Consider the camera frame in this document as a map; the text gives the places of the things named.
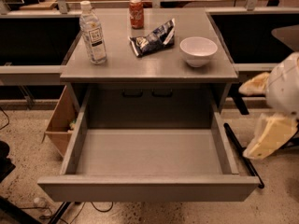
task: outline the can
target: can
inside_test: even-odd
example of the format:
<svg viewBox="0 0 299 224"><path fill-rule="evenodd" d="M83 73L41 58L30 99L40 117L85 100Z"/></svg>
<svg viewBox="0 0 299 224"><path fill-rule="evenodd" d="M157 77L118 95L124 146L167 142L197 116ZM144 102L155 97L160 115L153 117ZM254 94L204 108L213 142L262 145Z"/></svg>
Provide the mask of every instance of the can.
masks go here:
<svg viewBox="0 0 299 224"><path fill-rule="evenodd" d="M131 26L135 29L143 28L144 14L143 14L142 1L141 0L131 0L129 9L130 9Z"/></svg>

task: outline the plastic bottle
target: plastic bottle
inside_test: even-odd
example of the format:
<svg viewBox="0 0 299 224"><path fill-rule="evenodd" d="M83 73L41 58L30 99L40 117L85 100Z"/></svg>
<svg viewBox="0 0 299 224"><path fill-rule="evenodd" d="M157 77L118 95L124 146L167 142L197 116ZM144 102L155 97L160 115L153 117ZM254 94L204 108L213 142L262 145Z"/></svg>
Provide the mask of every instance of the plastic bottle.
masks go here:
<svg viewBox="0 0 299 224"><path fill-rule="evenodd" d="M79 20L87 54L92 63L103 63L107 59L101 22L93 13L91 2L82 1L82 14Z"/></svg>

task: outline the cable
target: cable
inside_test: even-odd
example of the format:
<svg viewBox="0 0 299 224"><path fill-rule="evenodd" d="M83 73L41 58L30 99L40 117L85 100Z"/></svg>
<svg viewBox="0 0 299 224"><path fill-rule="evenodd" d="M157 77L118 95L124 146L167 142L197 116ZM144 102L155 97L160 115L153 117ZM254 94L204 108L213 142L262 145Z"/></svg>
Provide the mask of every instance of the cable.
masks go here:
<svg viewBox="0 0 299 224"><path fill-rule="evenodd" d="M111 203L111 206L107 210L100 210L100 209L96 208L96 206L93 203L91 203L91 204L94 207L94 209L100 213L107 213L107 212L111 211L111 209L113 207L113 202Z"/></svg>
<svg viewBox="0 0 299 224"><path fill-rule="evenodd" d="M77 215L72 219L72 221L69 224L72 224L74 222L74 220L80 215L80 213L82 212L82 210L84 208L84 205L85 205L85 203L82 205L81 210L79 210L79 212L77 213Z"/></svg>
<svg viewBox="0 0 299 224"><path fill-rule="evenodd" d="M6 123L4 126L2 126L2 127L0 128L0 131L1 131L2 129L4 129L4 128L6 128L6 127L8 126L8 124L9 124L9 116L7 115L6 112L4 112L4 110L3 110L2 107L0 107L0 110L1 110L2 113L7 117L7 123Z"/></svg>

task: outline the ceramic bowl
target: ceramic bowl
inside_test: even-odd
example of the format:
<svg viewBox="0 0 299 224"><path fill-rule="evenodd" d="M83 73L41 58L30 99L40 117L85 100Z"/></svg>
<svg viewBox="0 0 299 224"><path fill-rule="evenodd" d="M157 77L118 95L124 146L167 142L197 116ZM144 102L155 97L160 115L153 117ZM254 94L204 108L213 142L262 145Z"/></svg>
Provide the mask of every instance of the ceramic bowl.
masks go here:
<svg viewBox="0 0 299 224"><path fill-rule="evenodd" d="M215 42L200 36L183 39L179 47L181 57L192 67L209 63L218 49Z"/></svg>

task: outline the speckled floor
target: speckled floor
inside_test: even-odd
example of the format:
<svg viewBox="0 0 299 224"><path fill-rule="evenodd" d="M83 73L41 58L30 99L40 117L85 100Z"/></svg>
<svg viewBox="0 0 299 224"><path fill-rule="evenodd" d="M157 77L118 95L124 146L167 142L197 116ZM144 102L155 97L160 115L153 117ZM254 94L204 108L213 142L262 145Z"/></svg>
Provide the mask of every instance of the speckled floor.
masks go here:
<svg viewBox="0 0 299 224"><path fill-rule="evenodd" d="M10 123L0 131L0 139L10 145L9 157L16 169L0 184L1 196L18 207L31 207L35 197L45 197L54 212L60 203L54 203L37 185L42 175L57 175L62 158L44 131L52 110L6 110ZM246 146L253 136L254 126L261 112L269 109L251 108L250 115L241 116L234 107L227 105L221 113ZM0 127L6 117L0 112ZM242 162L235 157L242 175L246 175ZM254 161L255 168L265 183L242 203L114 203L107 213L100 213L91 203L72 203L62 216L71 223L209 223L209 224L296 224L299 223L299 149L279 150L263 161ZM95 203L105 210L111 203ZM25 210L38 219L38 210ZM15 223L0 212L0 223Z"/></svg>

